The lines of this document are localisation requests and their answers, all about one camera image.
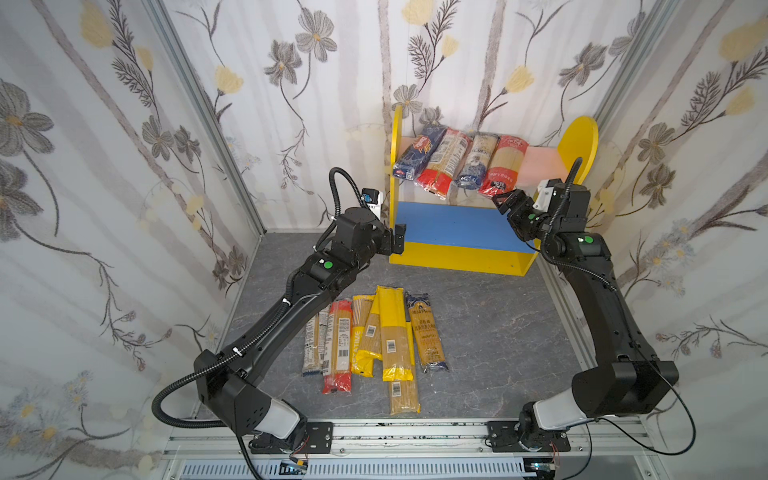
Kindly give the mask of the red yellow spaghetti bag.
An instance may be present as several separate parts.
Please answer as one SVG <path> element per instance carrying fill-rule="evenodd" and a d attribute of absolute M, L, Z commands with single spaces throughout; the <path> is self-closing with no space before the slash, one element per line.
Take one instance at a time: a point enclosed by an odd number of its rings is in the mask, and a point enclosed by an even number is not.
<path fill-rule="evenodd" d="M 528 147 L 528 142 L 522 138 L 502 135 L 479 189 L 480 194 L 493 197 L 512 191 L 517 184 Z"/>

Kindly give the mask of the blue gold spaghetti bag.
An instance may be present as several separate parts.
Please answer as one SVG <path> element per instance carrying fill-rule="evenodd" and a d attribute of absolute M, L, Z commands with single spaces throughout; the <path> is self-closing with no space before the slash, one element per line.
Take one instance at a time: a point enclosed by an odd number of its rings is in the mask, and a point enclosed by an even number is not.
<path fill-rule="evenodd" d="M 456 184 L 465 190 L 478 190 L 485 180 L 491 158 L 496 150 L 500 136 L 478 133 L 466 156 L 463 167 L 456 177 Z"/>

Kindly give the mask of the red labelled spaghetti bag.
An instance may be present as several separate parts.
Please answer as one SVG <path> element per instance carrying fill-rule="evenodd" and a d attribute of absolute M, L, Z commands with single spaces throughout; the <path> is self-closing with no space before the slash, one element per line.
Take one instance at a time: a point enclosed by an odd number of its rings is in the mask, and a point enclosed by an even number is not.
<path fill-rule="evenodd" d="M 469 152 L 472 138 L 463 131 L 447 128 L 436 150 L 416 182 L 427 192 L 445 200 L 456 172 Z"/>

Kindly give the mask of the dark blue Barilla spaghetti bag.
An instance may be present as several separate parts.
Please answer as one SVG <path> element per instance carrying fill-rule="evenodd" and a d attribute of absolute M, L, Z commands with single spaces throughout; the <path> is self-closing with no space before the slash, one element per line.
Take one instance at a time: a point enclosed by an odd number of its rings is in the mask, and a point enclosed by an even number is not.
<path fill-rule="evenodd" d="M 399 179 L 415 181 L 426 168 L 432 154 L 436 151 L 447 132 L 441 125 L 427 125 L 408 146 L 405 152 L 396 160 L 393 166 L 393 176 Z"/>

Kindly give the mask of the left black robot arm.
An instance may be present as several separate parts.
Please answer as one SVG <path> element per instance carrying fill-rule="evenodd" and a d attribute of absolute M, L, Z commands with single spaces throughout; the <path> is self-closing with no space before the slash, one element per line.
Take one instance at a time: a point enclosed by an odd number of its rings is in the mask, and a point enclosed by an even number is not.
<path fill-rule="evenodd" d="M 282 350 L 306 324 L 329 307 L 377 256 L 401 254 L 406 228 L 388 228 L 366 203 L 358 187 L 356 205 L 342 208 L 336 178 L 354 185 L 340 167 L 329 172 L 334 202 L 331 224 L 312 253 L 287 278 L 282 296 L 242 336 L 218 353 L 205 350 L 192 373 L 162 389 L 153 399 L 155 418 L 181 429 L 229 428 L 237 438 L 269 435 L 282 450 L 298 451 L 307 438 L 308 421 L 297 409 L 265 392 L 259 385 Z M 192 384 L 212 420 L 184 420 L 166 413 L 163 401 Z"/>

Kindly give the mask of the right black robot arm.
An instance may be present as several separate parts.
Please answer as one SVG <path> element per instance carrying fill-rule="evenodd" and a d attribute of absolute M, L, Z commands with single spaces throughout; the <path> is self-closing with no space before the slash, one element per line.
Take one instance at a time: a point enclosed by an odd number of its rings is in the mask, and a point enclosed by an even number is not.
<path fill-rule="evenodd" d="M 652 412 L 675 391 L 679 371 L 658 357 L 635 322 L 617 283 L 611 252 L 586 230 L 590 193 L 575 182 L 574 163 L 565 180 L 545 184 L 546 206 L 515 189 L 493 196 L 516 236 L 539 241 L 540 256 L 555 266 L 574 291 L 591 334 L 595 367 L 576 374 L 569 389 L 527 403 L 515 427 L 518 444 L 537 451 L 570 428 Z"/>

